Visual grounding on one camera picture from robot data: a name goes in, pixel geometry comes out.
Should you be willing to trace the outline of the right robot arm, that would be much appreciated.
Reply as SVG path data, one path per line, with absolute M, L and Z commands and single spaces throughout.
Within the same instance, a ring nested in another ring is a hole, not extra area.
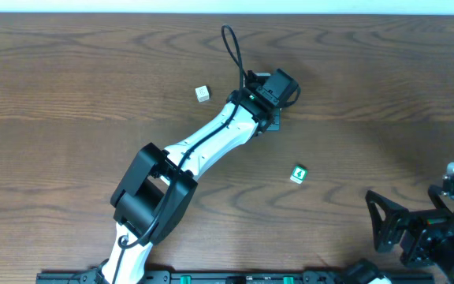
M 441 187 L 431 185 L 428 195 L 434 208 L 407 208 L 368 191 L 365 199 L 373 228 L 374 249 L 390 252 L 400 245 L 400 262 L 408 268 L 435 265 L 454 283 L 454 174 Z

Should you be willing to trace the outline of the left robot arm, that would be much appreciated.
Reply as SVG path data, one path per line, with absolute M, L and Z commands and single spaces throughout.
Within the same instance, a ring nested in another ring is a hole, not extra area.
M 116 241 L 98 283 L 138 283 L 151 249 L 183 218 L 199 178 L 229 151 L 264 133 L 300 86 L 284 70 L 243 76 L 220 113 L 182 141 L 141 148 L 110 198 Z

